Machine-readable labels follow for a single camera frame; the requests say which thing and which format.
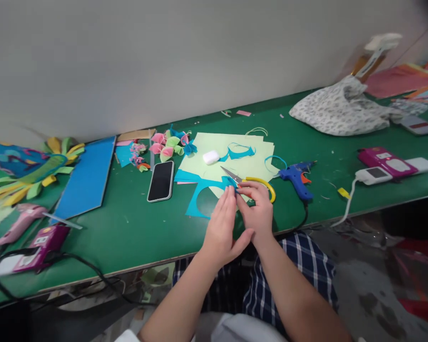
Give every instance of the pink device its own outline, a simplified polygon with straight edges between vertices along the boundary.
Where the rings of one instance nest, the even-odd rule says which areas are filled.
[[[37,247],[37,251],[30,256],[23,256],[14,266],[13,272],[35,270],[37,273],[51,266],[44,260],[49,252],[58,251],[63,245],[70,227],[55,225],[41,229],[33,239],[29,248]]]
[[[22,233],[32,224],[36,219],[40,219],[47,213],[48,210],[45,207],[41,207],[35,204],[23,203],[16,206],[16,210],[20,211],[19,218],[6,234],[0,238],[0,245],[13,243],[16,241]]]
[[[366,166],[370,168],[380,166],[393,178],[402,178],[418,172],[418,169],[391,154],[383,147],[371,147],[359,151],[358,159]]]

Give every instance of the plaid pants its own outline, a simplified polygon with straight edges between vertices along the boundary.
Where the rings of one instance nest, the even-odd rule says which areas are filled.
[[[279,241],[279,244],[309,283],[337,310],[338,298],[332,285],[335,267],[328,256],[303,232],[295,233]],[[187,258],[176,261],[173,285],[191,260],[192,258]],[[249,277],[243,273],[244,270],[238,260],[222,267],[204,299],[202,312],[248,314],[273,325],[286,336],[260,258],[257,256]]]

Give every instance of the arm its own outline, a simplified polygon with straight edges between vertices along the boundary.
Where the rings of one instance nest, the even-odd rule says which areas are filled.
[[[248,207],[237,195],[244,225],[255,230],[257,249],[285,331],[292,341],[351,341],[337,314],[307,281],[274,239],[271,230],[272,204],[268,190],[259,183],[242,183],[238,192],[255,200]]]
[[[253,230],[247,229],[233,243],[235,212],[234,188],[228,187],[217,202],[200,252],[139,332],[141,341],[191,340],[204,297],[217,272],[251,241]]]

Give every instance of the scissors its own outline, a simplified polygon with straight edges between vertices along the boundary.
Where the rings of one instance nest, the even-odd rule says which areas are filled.
[[[270,202],[273,203],[274,200],[276,200],[276,192],[274,191],[273,187],[267,182],[264,181],[261,178],[255,178],[255,177],[246,177],[245,180],[243,180],[241,177],[236,176],[233,172],[228,171],[225,167],[221,166],[222,170],[225,171],[225,173],[230,176],[236,184],[238,184],[238,187],[240,188],[241,186],[239,185],[239,183],[241,183],[242,181],[255,181],[255,182],[259,182],[261,184],[263,184],[264,186],[266,186],[268,188],[268,190],[271,193],[271,199]]]

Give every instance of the floor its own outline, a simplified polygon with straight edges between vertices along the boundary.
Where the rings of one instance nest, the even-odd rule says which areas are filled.
[[[355,341],[360,337],[368,342],[428,341],[428,322],[408,313],[397,300],[396,294],[403,289],[392,281],[387,249],[357,243],[327,230],[308,233],[337,264],[333,282],[339,315]],[[157,272],[162,270],[163,286],[147,287],[146,300],[151,303],[159,303],[170,289],[166,280],[170,279],[171,266],[161,266]],[[153,310],[132,310],[94,341],[114,341],[127,328],[137,333]]]

